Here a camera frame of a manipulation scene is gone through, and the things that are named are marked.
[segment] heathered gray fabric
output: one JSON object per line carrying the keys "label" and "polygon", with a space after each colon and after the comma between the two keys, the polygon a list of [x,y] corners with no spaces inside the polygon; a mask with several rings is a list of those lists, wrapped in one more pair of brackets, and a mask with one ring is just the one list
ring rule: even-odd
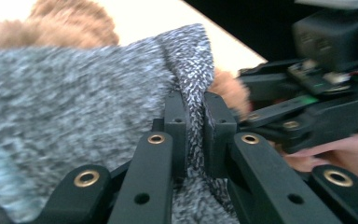
{"label": "heathered gray fabric", "polygon": [[198,24],[127,47],[0,50],[0,223],[35,218],[80,165],[113,170],[130,160],[172,90],[183,94],[190,124],[189,178],[174,192],[172,221],[238,223],[203,174],[203,93],[212,80]]}

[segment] gray fabric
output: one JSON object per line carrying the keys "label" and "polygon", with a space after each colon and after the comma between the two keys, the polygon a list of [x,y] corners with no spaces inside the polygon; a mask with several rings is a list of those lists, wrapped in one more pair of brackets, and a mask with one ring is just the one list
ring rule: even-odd
{"label": "gray fabric", "polygon": [[237,223],[203,174],[203,93],[212,80],[198,24],[127,47],[0,50],[0,223],[35,218],[82,164],[113,170],[130,160],[172,90],[181,91],[190,115],[189,178],[174,192],[172,221]]}

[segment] brown plush toy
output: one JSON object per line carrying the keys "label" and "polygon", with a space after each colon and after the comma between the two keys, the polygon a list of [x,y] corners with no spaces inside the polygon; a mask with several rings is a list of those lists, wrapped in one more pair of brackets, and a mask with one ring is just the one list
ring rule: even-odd
{"label": "brown plush toy", "polygon": [[[37,0],[26,21],[0,22],[0,49],[26,46],[95,48],[115,46],[115,25],[103,7],[89,0]],[[216,69],[209,91],[221,95],[241,119],[249,112],[248,91]]]}

